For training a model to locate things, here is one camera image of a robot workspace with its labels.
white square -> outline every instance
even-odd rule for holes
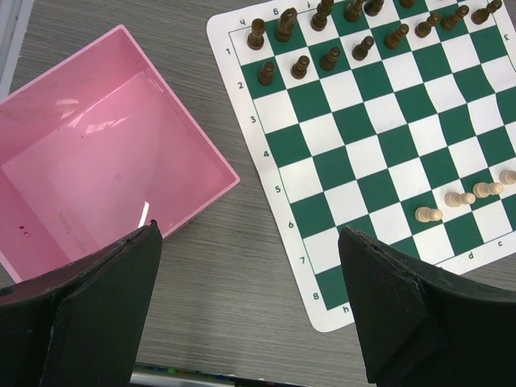
[[[451,74],[425,82],[425,87],[438,113],[466,103],[455,78]]]
[[[287,90],[270,94],[255,100],[255,107],[265,134],[291,127],[298,123],[298,117]]]
[[[405,125],[405,117],[394,94],[387,94],[364,103],[376,133]]]
[[[251,28],[243,28],[238,31],[233,31],[230,34],[231,41],[235,46],[236,54],[239,58],[240,65],[248,65],[258,60],[268,59],[274,56],[273,48],[268,41],[267,34],[264,34],[264,46],[259,50],[253,50],[248,46],[248,36],[251,33]]]
[[[324,194],[335,224],[345,224],[368,213],[356,181],[329,189]]]
[[[291,74],[292,66],[298,62],[298,59],[301,55],[308,56],[310,59],[310,65],[306,70],[306,75],[302,79],[296,79],[292,77]],[[308,47],[299,48],[298,50],[289,51],[285,54],[278,55],[276,56],[276,62],[287,89],[292,89],[293,87],[305,85],[307,83],[318,80],[317,69],[315,68],[314,60],[310,55],[310,50]]]
[[[314,44],[327,42],[328,40],[337,39],[339,37],[339,33],[337,32],[337,28],[335,28],[335,23],[333,22],[331,15],[328,16],[327,25],[322,31],[316,31],[312,28],[310,22],[316,13],[316,10],[298,13],[299,27],[305,37],[307,46],[313,46]]]
[[[448,149],[459,177],[466,177],[487,168],[484,153],[476,137],[450,145]]]
[[[299,126],[312,156],[344,145],[337,124],[333,119],[333,114],[321,115],[300,123]]]
[[[420,156],[447,146],[437,114],[409,123],[409,129]]]
[[[339,232],[335,227],[304,238],[303,241],[315,274],[340,265]]]
[[[362,102],[362,95],[351,70],[321,79],[321,86],[331,111]]]
[[[377,238],[383,243],[392,244],[411,235],[400,203],[372,212],[369,217]]]
[[[508,234],[513,230],[507,218],[506,210],[500,200],[474,210],[473,216],[484,243]]]
[[[464,193],[464,187],[462,186],[460,180],[455,180],[451,183],[441,185],[439,188],[433,189],[432,193],[434,194],[435,204],[437,204],[437,208],[439,208],[443,212],[443,222],[449,222],[450,220],[459,218],[460,216],[467,214],[468,212],[471,212],[471,207],[469,205],[459,207],[448,207],[444,202],[446,194]]]
[[[371,47],[368,55],[365,57],[364,60],[356,60],[355,58],[353,58],[353,48],[355,48],[357,44],[360,44],[366,36],[372,36],[371,30],[355,32],[354,34],[346,35],[340,38],[342,47],[344,49],[344,54],[347,57],[347,62],[349,63],[349,66],[352,69],[358,69],[359,67],[364,67],[366,65],[370,65],[371,63],[375,63],[381,60],[381,56],[378,52],[377,47],[378,42],[376,42]]]
[[[311,157],[281,167],[280,174],[291,203],[320,194],[323,191],[314,160]]]
[[[496,93],[516,86],[516,72],[508,56],[483,63],[482,68]]]
[[[446,40],[442,42],[444,54],[450,64],[452,72],[469,69],[477,66],[481,62],[476,54],[475,46],[471,40],[471,36],[462,35],[458,38]]]
[[[503,127],[496,94],[468,103],[471,124],[477,135]]]
[[[420,38],[416,35],[415,31],[418,24],[427,20],[429,16],[430,12],[425,12],[424,14],[411,16],[407,19],[402,20],[402,23],[408,24],[410,28],[410,32],[407,34],[406,39],[409,42],[409,46],[412,51],[416,51],[421,48],[425,48],[440,42],[439,35],[437,35],[437,31],[435,30],[435,28],[432,28],[430,34],[428,34],[424,38]]]
[[[387,169],[380,142],[375,135],[346,145],[346,150],[357,179]]]
[[[450,239],[443,224],[413,236],[419,258],[429,264],[438,264],[454,256]]]
[[[401,201],[431,190],[427,174],[419,158],[395,165],[389,168],[389,173]]]
[[[385,59],[383,63],[394,91],[422,83],[419,68],[412,52]]]

green square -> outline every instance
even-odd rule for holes
[[[278,168],[311,156],[299,125],[273,131],[265,137]]]
[[[385,67],[381,62],[353,70],[362,100],[368,101],[393,92]]]
[[[422,193],[418,196],[414,196],[413,198],[403,201],[402,207],[406,220],[409,223],[410,231],[412,231],[412,235],[418,234],[421,231],[428,230],[429,228],[443,223],[442,220],[439,220],[438,222],[426,223],[418,222],[418,220],[416,220],[415,214],[419,207],[437,208],[437,203],[435,203],[434,194],[432,191]]]
[[[376,134],[363,103],[335,111],[333,118],[345,144]]]
[[[399,202],[387,169],[362,177],[358,180],[358,186],[369,213]]]
[[[418,64],[421,78],[425,82],[452,73],[441,43],[421,48],[412,52],[412,54]]]
[[[265,62],[273,62],[274,66],[276,67],[273,83],[268,86],[263,86],[258,82],[258,75],[260,74],[261,69],[264,67]],[[281,72],[277,67],[276,59],[274,58],[268,58],[266,60],[260,60],[258,62],[246,64],[245,66],[242,66],[242,73],[252,99],[265,97],[266,95],[285,90],[285,83],[283,82]]]
[[[302,238],[308,238],[335,227],[324,193],[291,203],[290,208]]]
[[[441,16],[446,18],[449,15],[453,15],[456,11],[456,9],[459,8],[456,4],[453,4],[452,6],[445,6],[444,8],[440,8],[437,11],[441,14]],[[435,26],[435,30],[437,31],[437,35],[439,36],[439,40],[441,42],[449,39],[456,38],[458,36],[467,35],[468,34],[468,28],[466,27],[466,23],[464,20],[460,20],[457,25],[450,31],[446,31],[441,27],[441,23],[437,24]]]
[[[410,51],[409,42],[406,38],[402,39],[400,44],[394,50],[389,50],[385,46],[385,38],[395,32],[396,29],[401,25],[402,23],[398,21],[371,29],[372,37],[376,41],[381,59],[391,58],[393,56],[404,54],[405,52]]]
[[[349,302],[340,265],[330,268],[326,272],[316,274],[315,278],[327,310],[332,310]]]
[[[448,148],[439,149],[438,151],[421,156],[421,163],[432,189],[459,178]]]
[[[328,55],[330,49],[333,47],[338,47],[340,49],[339,60],[337,60],[337,64],[333,70],[324,71],[321,69],[321,59],[325,58]],[[329,77],[330,75],[335,75],[349,70],[349,63],[347,62],[346,55],[344,54],[344,48],[340,43],[340,39],[328,40],[326,42],[310,46],[308,49],[310,50],[310,55],[314,61],[315,69],[317,70],[319,78]]]
[[[404,240],[400,240],[396,243],[391,244],[390,247],[395,248],[399,252],[403,252],[408,256],[420,259],[418,248],[416,248],[416,243],[414,242],[414,239],[411,236]]]
[[[466,102],[475,101],[476,99],[494,94],[494,90],[485,77],[482,66],[475,66],[459,71],[458,73],[454,73],[453,77]]]
[[[388,167],[418,157],[418,151],[408,125],[380,133],[378,139]]]
[[[355,180],[352,165],[347,157],[346,147],[314,156],[314,164],[324,190]]]
[[[289,89],[289,96],[300,123],[331,112],[320,81]]]
[[[481,63],[500,58],[507,55],[506,46],[501,40],[501,34],[497,26],[485,28],[483,30],[473,32],[471,40],[476,49],[476,54]]]
[[[452,145],[475,136],[468,105],[439,113],[439,121],[446,144]]]
[[[397,91],[396,99],[408,123],[430,117],[436,113],[425,85],[416,85]]]
[[[505,127],[488,131],[477,138],[489,167],[516,156]]]
[[[456,256],[477,248],[484,243],[472,213],[444,223],[444,228],[446,228],[451,248],[453,248]]]
[[[492,183],[493,176],[491,176],[491,172],[488,169],[483,169],[480,172],[473,173],[469,176],[463,177],[460,179],[462,182],[462,186],[465,192],[473,192],[473,186],[476,183]],[[479,199],[477,198],[473,204],[470,204],[472,210],[476,210],[477,208],[481,208],[488,204],[494,203],[496,200],[499,200],[500,196],[498,195],[489,195],[487,198]]]
[[[351,0],[348,0],[346,2],[337,2],[331,10],[331,17],[333,18],[339,36],[350,35],[358,31],[369,29],[368,22],[364,16],[364,12],[362,12],[362,15],[360,15],[359,19],[354,23],[349,23],[344,18],[344,11],[346,10],[347,5],[350,3]]]
[[[516,121],[516,109],[514,102],[516,101],[516,87],[497,93],[498,110],[504,124]]]
[[[305,38],[303,37],[299,23],[296,23],[295,27],[293,28],[292,35],[290,36],[290,40],[288,42],[278,42],[276,39],[278,20],[279,19],[275,19],[265,23],[265,30],[267,32],[268,41],[271,42],[274,55],[280,55],[289,51],[306,47]]]

pink plastic bin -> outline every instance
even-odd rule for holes
[[[0,103],[0,262],[20,282],[151,219],[167,236],[238,182],[118,26]]]

black pawn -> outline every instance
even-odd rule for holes
[[[364,60],[373,45],[374,38],[372,36],[366,36],[360,44],[357,44],[355,48],[353,48],[353,58],[355,58],[355,60]]]
[[[321,0],[317,6],[317,13],[312,17],[310,25],[315,31],[322,31],[328,23],[328,16],[331,15],[331,8],[334,0]]]
[[[340,48],[333,47],[330,51],[321,59],[319,64],[321,65],[321,69],[324,71],[331,71],[337,65],[337,60],[340,56]]]

light wooden chess piece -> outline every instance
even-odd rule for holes
[[[499,195],[503,192],[501,183],[476,183],[473,186],[473,193],[477,198],[487,198],[489,195]]]
[[[476,201],[475,195],[472,193],[450,192],[444,197],[444,202],[448,207],[459,207],[465,204],[473,204]]]
[[[438,222],[443,218],[443,212],[429,207],[419,207],[416,210],[416,220],[418,222]]]
[[[509,169],[501,171],[500,182],[503,185],[510,185],[516,183],[516,172]]]

